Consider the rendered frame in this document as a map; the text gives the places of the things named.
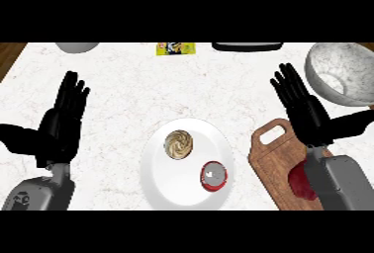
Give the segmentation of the beige frosted cupcake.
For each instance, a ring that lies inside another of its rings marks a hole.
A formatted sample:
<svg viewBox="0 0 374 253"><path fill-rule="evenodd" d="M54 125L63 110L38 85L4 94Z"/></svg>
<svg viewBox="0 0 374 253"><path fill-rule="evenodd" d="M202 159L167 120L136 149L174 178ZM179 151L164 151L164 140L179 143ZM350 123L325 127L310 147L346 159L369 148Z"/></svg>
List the beige frosted cupcake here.
<svg viewBox="0 0 374 253"><path fill-rule="evenodd" d="M192 151L192 137L184 130L174 130L164 142L164 149L168 156L176 159L184 159Z"/></svg>

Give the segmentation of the yellow printed packet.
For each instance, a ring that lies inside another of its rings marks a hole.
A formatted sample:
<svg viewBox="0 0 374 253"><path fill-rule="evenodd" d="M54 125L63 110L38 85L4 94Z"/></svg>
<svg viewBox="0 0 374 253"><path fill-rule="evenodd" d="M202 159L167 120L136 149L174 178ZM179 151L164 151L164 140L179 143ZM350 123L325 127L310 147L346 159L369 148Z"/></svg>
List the yellow printed packet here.
<svg viewBox="0 0 374 253"><path fill-rule="evenodd" d="M193 42L159 42L156 55L195 54Z"/></svg>

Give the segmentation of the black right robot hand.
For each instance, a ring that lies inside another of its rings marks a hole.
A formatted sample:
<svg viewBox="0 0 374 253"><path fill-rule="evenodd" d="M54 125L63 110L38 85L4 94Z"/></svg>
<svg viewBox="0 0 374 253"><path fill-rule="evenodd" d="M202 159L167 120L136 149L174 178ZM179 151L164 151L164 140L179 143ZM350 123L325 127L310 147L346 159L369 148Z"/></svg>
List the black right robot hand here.
<svg viewBox="0 0 374 253"><path fill-rule="evenodd" d="M360 135L374 123L374 110L334 119L328 116L291 63L279 64L270 84L286 109L297 139L306 146L328 146L335 139Z"/></svg>

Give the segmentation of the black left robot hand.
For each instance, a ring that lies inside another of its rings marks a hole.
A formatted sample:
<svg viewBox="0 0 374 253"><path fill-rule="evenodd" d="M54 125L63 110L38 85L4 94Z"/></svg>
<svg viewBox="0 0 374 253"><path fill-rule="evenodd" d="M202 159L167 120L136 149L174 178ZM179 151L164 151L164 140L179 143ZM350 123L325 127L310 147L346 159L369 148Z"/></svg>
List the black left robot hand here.
<svg viewBox="0 0 374 253"><path fill-rule="evenodd" d="M0 124L0 141L11 153L32 155L37 167L69 163L79 141L81 117L90 89L77 73L68 71L62 79L54 106L45 111L37 129Z"/></svg>

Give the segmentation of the brown wooden cutting board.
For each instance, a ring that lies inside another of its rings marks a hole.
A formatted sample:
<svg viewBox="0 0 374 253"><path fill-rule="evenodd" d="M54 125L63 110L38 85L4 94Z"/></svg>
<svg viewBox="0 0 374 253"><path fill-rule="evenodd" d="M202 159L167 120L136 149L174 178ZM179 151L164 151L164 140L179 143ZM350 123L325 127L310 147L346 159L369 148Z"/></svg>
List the brown wooden cutting board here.
<svg viewBox="0 0 374 253"><path fill-rule="evenodd" d="M267 144L260 136L281 127L285 133ZM288 183L291 169L306 158L306 146L298 141L288 120L273 119L251 134L248 163L281 211L320 211L319 200L297 198Z"/></svg>

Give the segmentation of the red can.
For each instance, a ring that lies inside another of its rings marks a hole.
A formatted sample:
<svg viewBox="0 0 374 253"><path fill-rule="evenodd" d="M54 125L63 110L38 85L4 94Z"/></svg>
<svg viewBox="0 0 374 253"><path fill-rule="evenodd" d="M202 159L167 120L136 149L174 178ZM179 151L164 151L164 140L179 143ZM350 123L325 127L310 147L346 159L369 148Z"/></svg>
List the red can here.
<svg viewBox="0 0 374 253"><path fill-rule="evenodd" d="M208 161L202 167L199 172L199 183L202 188L208 192L218 191L227 180L227 172L226 168L217 161Z"/></svg>

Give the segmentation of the dark red vegetable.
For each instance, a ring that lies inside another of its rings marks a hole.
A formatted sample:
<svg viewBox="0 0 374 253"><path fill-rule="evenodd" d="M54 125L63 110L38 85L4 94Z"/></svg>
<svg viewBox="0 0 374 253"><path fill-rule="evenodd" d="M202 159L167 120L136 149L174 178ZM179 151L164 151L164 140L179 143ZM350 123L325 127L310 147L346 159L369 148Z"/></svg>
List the dark red vegetable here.
<svg viewBox="0 0 374 253"><path fill-rule="evenodd" d="M312 189L310 181L304 171L306 163L307 161L303 160L291 169L288 174L288 183L295 197L307 201L313 201L316 199L316 193Z"/></svg>

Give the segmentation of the grey marbled bowl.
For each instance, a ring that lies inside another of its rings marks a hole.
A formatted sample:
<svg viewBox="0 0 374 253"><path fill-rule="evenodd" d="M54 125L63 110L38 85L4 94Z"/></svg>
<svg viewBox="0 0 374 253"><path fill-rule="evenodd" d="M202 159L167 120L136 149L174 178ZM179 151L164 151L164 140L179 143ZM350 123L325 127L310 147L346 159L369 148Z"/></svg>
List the grey marbled bowl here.
<svg viewBox="0 0 374 253"><path fill-rule="evenodd" d="M307 53L306 79L313 91L346 107L374 105L374 51L356 42L317 42Z"/></svg>

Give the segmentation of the pale grey round object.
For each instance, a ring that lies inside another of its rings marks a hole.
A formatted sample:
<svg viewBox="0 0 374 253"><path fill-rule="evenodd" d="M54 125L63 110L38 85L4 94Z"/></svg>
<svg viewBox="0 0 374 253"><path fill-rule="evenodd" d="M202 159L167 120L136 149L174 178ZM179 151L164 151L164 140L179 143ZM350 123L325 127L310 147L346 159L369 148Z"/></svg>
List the pale grey round object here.
<svg viewBox="0 0 374 253"><path fill-rule="evenodd" d="M84 53L96 46L97 42L57 42L57 47L65 53Z"/></svg>

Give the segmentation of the white plate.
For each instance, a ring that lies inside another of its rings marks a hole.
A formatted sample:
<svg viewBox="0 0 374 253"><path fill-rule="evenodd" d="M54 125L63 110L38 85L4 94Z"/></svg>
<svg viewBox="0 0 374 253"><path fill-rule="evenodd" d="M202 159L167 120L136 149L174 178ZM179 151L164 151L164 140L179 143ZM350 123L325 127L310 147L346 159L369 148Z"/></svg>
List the white plate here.
<svg viewBox="0 0 374 253"><path fill-rule="evenodd" d="M192 151L184 159L173 159L164 142L174 130L192 137ZM217 161L226 168L223 188L208 192L199 183L201 167ZM233 182L233 155L218 129L204 120L179 119L168 122L149 138L140 162L140 185L155 210L217 210L229 196Z"/></svg>

